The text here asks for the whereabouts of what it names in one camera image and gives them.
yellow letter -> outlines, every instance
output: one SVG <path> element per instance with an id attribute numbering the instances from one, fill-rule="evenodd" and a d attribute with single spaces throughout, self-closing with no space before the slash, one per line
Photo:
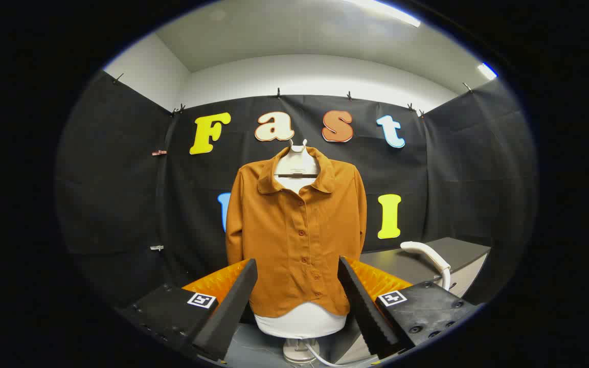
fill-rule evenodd
<path id="1" fill-rule="evenodd" d="M 381 230 L 378 232 L 378 238 L 397 238 L 401 234 L 401 231 L 397 228 L 397 205 L 401 202 L 401 197 L 398 195 L 382 195 L 378 197 L 378 202 L 383 207 L 383 223 Z"/>
<path id="2" fill-rule="evenodd" d="M 222 134 L 222 124 L 228 124 L 230 121 L 231 114 L 228 112 L 209 115 L 207 117 L 198 117 L 194 121 L 197 124 L 197 131 L 194 133 L 194 145 L 190 147 L 190 154 L 209 153 L 213 151 L 213 145 L 208 143 L 208 137 L 213 141 L 218 140 L 220 134 Z"/>

ceiling light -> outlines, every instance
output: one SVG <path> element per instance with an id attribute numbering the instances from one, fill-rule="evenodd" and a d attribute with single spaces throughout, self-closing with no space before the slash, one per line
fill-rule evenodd
<path id="1" fill-rule="evenodd" d="M 482 63 L 481 65 L 479 65 L 477 68 L 481 71 L 481 73 L 483 75 L 486 76 L 486 78 L 488 78 L 488 81 L 491 81 L 491 80 L 493 80 L 493 79 L 495 79 L 497 77 L 497 75 L 495 74 L 495 72 L 493 72 L 492 69 L 490 69 L 484 63 Z"/>
<path id="2" fill-rule="evenodd" d="M 345 2 L 353 3 L 358 5 L 359 7 L 363 7 L 365 9 L 369 9 L 375 12 L 379 12 L 381 14 L 386 14 L 397 18 L 405 23 L 411 24 L 414 27 L 419 27 L 420 21 L 413 18 L 412 16 L 402 12 L 399 9 L 395 9 L 390 5 L 386 5 L 383 3 L 375 2 L 374 0 L 344 0 Z"/>

shirt collar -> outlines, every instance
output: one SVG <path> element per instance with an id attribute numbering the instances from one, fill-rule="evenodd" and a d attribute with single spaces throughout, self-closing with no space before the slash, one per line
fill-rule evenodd
<path id="1" fill-rule="evenodd" d="M 267 195 L 283 189 L 283 186 L 274 177 L 274 170 L 276 170 L 276 164 L 281 157 L 288 154 L 288 151 L 290 151 L 290 147 L 285 147 L 280 153 L 277 153 L 276 156 L 269 159 L 267 165 L 263 166 L 258 180 L 259 193 Z M 313 147 L 306 147 L 306 151 L 308 151 L 308 154 L 313 156 L 313 158 L 315 158 L 320 164 L 320 174 L 317 179 L 315 179 L 315 182 L 313 182 L 313 188 L 323 193 L 331 193 L 335 187 L 335 174 L 333 173 L 333 165 L 331 161 Z"/>

orange letter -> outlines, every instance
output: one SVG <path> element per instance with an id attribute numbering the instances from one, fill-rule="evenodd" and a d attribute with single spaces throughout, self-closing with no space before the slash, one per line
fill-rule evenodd
<path id="1" fill-rule="evenodd" d="M 322 136 L 327 142 L 346 142 L 353 137 L 351 115 L 347 111 L 331 110 L 322 118 Z"/>

white ceiling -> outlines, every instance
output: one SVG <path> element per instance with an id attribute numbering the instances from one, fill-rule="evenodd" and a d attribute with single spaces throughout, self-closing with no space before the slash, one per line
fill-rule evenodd
<path id="1" fill-rule="evenodd" d="M 411 72 L 465 93 L 488 81 L 462 46 L 343 0 L 221 0 L 156 31 L 190 72 L 280 54 L 357 58 Z"/>

